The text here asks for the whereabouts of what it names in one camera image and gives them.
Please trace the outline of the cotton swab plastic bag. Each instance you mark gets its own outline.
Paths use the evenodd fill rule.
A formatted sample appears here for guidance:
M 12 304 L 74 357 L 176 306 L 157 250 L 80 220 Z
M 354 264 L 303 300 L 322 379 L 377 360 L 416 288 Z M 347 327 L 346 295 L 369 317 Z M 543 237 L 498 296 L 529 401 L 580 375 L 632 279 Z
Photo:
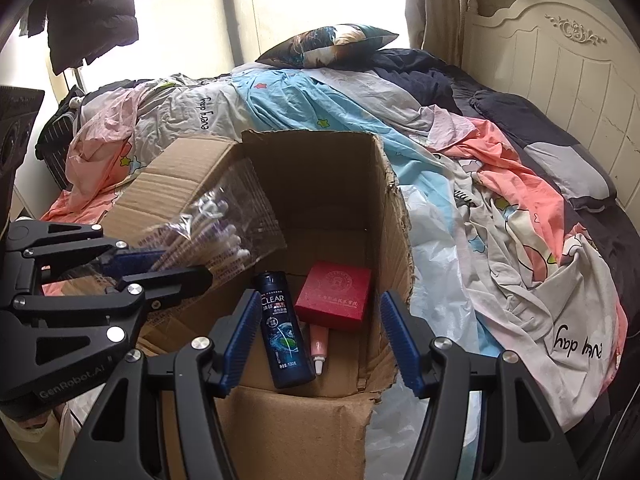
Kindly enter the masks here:
M 206 266 L 218 286 L 285 248 L 276 214 L 252 162 L 231 164 L 218 181 L 141 242 L 98 259 L 101 274 L 126 275 Z

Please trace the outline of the dark blue shampoo bottle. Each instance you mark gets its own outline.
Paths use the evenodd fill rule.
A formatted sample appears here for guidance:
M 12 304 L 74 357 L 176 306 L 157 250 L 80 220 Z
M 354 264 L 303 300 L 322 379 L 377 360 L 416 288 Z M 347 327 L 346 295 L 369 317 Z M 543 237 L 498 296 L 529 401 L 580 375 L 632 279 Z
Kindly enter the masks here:
M 316 378 L 294 311 L 288 281 L 282 271 L 256 276 L 262 302 L 264 341 L 274 388 L 287 389 L 308 384 Z

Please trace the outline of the pink cosmetic tube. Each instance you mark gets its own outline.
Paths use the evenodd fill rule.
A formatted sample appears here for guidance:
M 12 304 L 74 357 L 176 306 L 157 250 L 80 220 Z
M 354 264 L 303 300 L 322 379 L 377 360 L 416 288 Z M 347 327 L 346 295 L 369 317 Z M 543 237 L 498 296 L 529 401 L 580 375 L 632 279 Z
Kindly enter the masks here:
M 329 330 L 320 325 L 309 326 L 310 354 L 317 376 L 323 373 L 329 353 Z

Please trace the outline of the red gift box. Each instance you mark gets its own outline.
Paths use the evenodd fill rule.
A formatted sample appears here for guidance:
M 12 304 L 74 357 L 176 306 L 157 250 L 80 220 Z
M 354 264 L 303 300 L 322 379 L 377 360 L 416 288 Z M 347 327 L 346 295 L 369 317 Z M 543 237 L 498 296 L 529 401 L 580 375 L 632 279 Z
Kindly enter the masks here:
M 370 269 L 318 261 L 295 301 L 295 312 L 307 324 L 358 332 L 367 311 L 371 282 Z

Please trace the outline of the black striped suitcase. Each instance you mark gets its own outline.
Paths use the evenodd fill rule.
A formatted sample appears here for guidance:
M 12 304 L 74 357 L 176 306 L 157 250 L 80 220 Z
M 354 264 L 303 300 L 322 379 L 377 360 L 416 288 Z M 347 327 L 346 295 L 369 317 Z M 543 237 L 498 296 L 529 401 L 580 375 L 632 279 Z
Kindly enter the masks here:
M 43 126 L 35 146 L 36 159 L 44 162 L 61 191 L 70 188 L 66 178 L 66 157 L 74 137 L 77 110 L 70 106 L 73 98 L 82 99 L 85 92 L 73 86 L 58 104 L 58 110 Z

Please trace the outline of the cardboard box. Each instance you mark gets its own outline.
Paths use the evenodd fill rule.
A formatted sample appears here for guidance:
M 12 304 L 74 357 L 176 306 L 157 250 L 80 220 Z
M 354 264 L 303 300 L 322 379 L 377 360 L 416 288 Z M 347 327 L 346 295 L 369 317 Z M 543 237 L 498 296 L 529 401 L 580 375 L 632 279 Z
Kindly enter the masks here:
M 249 158 L 285 238 L 258 262 L 299 292 L 320 261 L 372 273 L 363 324 L 332 332 L 323 374 L 308 385 L 273 387 L 264 345 L 250 350 L 239 387 L 216 404 L 242 479 L 359 479 L 372 410 L 396 366 L 378 317 L 378 298 L 408 298 L 413 261 L 408 212 L 381 140 L 371 133 L 247 131 L 175 141 L 142 171 L 102 218 L 104 233 L 137 244 L 183 211 L 232 162 Z

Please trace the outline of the dark hanging jacket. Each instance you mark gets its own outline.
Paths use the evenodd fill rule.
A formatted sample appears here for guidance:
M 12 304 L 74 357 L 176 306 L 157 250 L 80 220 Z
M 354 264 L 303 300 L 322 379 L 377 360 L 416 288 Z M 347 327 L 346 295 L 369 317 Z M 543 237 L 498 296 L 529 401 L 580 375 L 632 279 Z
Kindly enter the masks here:
M 34 0 L 21 25 L 29 37 L 48 35 L 57 75 L 139 39 L 134 0 Z

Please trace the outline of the grey navy pillow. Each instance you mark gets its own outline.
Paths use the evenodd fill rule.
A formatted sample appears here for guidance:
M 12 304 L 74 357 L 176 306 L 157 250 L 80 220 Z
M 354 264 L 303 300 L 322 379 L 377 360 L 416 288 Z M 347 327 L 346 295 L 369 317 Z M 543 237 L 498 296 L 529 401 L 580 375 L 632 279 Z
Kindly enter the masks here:
M 522 148 L 575 209 L 599 212 L 615 204 L 615 184 L 597 159 L 535 104 L 492 90 L 478 90 L 470 104 Z

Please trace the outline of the patterned dark pillow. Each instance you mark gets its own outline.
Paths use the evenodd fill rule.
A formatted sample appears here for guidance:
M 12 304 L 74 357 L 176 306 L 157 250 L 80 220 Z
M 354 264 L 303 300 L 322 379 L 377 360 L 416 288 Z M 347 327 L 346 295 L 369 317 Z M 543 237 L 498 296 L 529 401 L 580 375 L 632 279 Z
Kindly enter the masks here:
M 364 60 L 397 38 L 394 32 L 369 25 L 322 26 L 280 42 L 256 62 L 279 68 L 337 66 Z

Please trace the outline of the white bed headboard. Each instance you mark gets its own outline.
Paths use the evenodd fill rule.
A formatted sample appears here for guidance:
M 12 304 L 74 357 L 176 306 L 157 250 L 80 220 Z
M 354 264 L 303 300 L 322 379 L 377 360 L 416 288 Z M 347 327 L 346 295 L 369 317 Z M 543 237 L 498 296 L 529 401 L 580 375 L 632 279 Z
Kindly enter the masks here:
M 639 218 L 639 49 L 585 0 L 515 0 L 491 16 L 468 0 L 462 67 L 478 82 L 524 96 L 574 136 Z

